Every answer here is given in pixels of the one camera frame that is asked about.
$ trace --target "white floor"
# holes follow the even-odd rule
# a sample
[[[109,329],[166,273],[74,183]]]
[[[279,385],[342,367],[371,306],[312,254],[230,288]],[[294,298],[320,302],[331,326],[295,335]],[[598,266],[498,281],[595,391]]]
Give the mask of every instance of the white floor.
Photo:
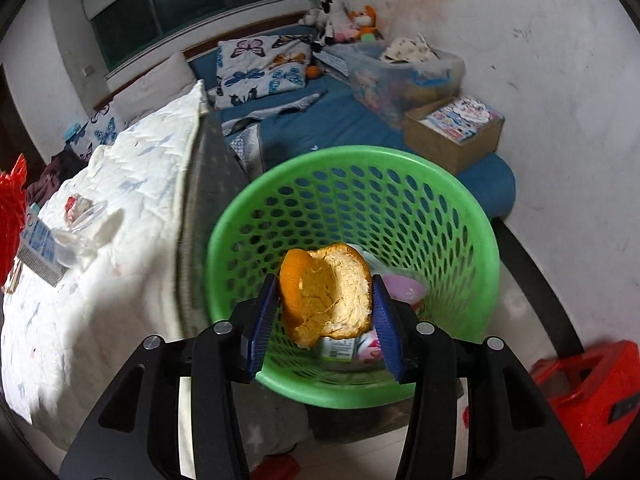
[[[504,266],[500,274],[500,301],[487,327],[487,335],[500,336],[525,367],[530,368],[541,358],[555,357],[554,348],[524,294]],[[458,401],[458,437],[454,476],[465,472],[466,430],[462,411],[466,396]],[[58,473],[64,452],[29,424],[20,421],[20,428],[43,461]],[[293,456],[302,467],[297,480],[330,480],[331,478],[361,478],[390,480],[395,478],[402,453],[406,428],[361,440],[352,444],[326,446],[313,440],[301,442]]]

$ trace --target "silver screw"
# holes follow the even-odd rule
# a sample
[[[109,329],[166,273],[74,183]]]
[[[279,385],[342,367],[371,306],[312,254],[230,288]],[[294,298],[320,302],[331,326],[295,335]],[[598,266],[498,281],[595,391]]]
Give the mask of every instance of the silver screw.
[[[147,350],[153,350],[154,348],[158,348],[161,342],[160,336],[150,335],[142,342],[142,346]]]
[[[422,335],[431,335],[436,331],[436,327],[434,327],[431,323],[427,323],[426,321],[418,323],[415,326],[415,329]]]
[[[233,330],[234,326],[228,321],[219,321],[213,326],[213,331],[216,334],[228,334]]]
[[[486,340],[486,344],[491,350],[498,351],[504,348],[504,342],[502,341],[502,339],[497,337],[490,337]]]

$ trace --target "window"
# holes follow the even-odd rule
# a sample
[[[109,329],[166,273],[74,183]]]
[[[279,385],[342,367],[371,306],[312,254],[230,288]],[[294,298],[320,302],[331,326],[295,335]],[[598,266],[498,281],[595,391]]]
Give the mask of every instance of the window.
[[[91,20],[109,70],[204,18],[261,0],[117,0]]]

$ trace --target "orange butterfly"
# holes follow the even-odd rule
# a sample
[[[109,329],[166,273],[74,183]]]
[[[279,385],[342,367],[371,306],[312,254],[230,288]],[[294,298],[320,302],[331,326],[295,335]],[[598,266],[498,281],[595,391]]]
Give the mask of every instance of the orange butterfly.
[[[276,68],[277,66],[284,65],[287,63],[300,63],[300,65],[304,65],[306,61],[306,54],[300,52],[299,54],[293,54],[292,56],[285,56],[284,54],[278,54],[273,58],[273,62],[269,66],[269,70]]]

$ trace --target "green laundry basket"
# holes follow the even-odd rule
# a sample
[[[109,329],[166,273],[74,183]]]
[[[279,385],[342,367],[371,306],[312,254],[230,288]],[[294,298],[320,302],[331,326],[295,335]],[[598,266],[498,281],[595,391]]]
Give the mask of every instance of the green laundry basket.
[[[385,265],[423,272],[418,311],[449,335],[480,341],[498,295],[494,233],[471,193],[441,168],[408,153],[343,146],[302,155],[251,183],[220,217],[207,258],[213,321],[255,297],[292,248],[358,244]],[[367,408],[405,399],[386,370],[344,373],[285,335],[278,314],[258,381],[299,402]]]

